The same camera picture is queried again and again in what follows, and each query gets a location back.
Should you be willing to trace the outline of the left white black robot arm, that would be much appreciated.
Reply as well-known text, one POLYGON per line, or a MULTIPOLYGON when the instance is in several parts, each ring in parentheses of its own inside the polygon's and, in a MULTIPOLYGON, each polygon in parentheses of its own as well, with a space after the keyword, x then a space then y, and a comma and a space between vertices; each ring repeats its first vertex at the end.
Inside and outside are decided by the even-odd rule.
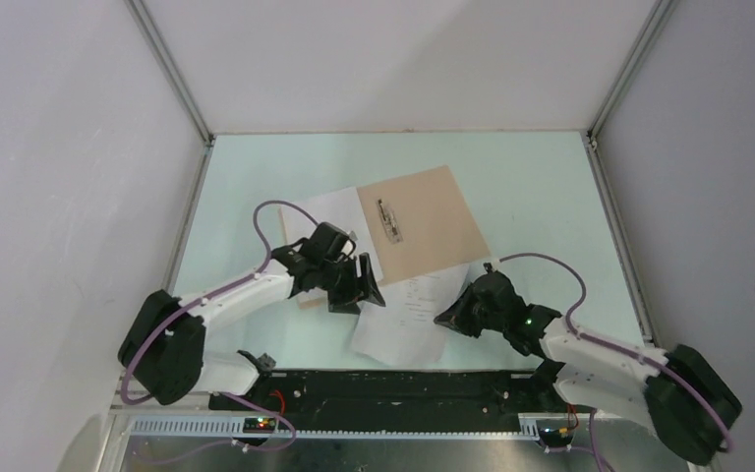
POLYGON ((264 407, 271 383, 261 358, 214 352, 209 342, 248 315, 312 290, 325 293, 332 313, 384 306, 369 254, 355 250, 347 233, 321 222, 309 237, 269 249, 260 270, 222 287, 184 297, 149 294, 118 350, 125 382, 137 381, 161 405, 206 391, 233 394, 248 409, 264 407))

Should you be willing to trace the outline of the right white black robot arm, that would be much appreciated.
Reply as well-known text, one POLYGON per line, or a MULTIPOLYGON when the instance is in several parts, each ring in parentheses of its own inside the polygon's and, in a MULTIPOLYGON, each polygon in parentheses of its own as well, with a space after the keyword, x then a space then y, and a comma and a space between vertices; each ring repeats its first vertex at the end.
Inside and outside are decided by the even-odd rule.
POLYGON ((488 270, 435 317, 462 335, 500 333, 510 346, 542 363, 532 385, 536 404, 564 404, 619 416, 653 433, 683 460, 709 465, 728 449, 726 433, 743 407, 696 349, 641 347, 604 337, 543 305, 526 303, 510 279, 488 270))

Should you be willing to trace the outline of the silver metal folder clip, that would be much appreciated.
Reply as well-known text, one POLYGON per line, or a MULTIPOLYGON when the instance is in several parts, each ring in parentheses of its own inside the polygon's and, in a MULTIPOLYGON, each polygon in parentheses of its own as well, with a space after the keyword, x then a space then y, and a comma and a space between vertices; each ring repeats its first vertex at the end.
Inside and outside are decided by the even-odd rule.
POLYGON ((377 208, 384 233, 391 244, 398 244, 403 241, 395 213, 390 205, 383 199, 377 200, 377 208))

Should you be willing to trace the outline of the tan cardboard folder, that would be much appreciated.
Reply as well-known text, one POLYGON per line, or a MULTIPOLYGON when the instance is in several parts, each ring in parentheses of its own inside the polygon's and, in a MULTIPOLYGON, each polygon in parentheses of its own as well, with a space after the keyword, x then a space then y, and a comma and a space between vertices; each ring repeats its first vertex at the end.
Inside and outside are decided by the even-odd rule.
POLYGON ((377 249, 379 289, 416 276, 486 259, 487 241, 446 165, 356 187, 377 249), (403 241, 391 244, 377 200, 395 213, 403 241))

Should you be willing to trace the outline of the white paper sheet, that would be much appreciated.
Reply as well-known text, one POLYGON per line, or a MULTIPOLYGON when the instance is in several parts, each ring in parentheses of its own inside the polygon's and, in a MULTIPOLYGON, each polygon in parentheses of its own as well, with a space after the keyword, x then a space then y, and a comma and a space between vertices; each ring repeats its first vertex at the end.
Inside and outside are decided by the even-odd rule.
POLYGON ((435 363, 446 343, 435 318, 460 296, 468 271, 467 264, 456 265, 382 287, 385 305, 363 307, 350 348, 392 368, 435 363))
MULTIPOLYGON (((350 231, 354 231, 358 237, 358 241, 354 243, 354 257, 361 253, 369 253, 377 282, 383 280, 377 249, 356 187, 347 187, 303 199, 294 202, 294 205, 304 210, 317 223, 330 223, 347 235, 350 231)), ((300 238, 308 238, 316 229, 316 225, 311 223, 306 216, 290 206, 280 208, 280 218, 287 243, 293 243, 300 238)))

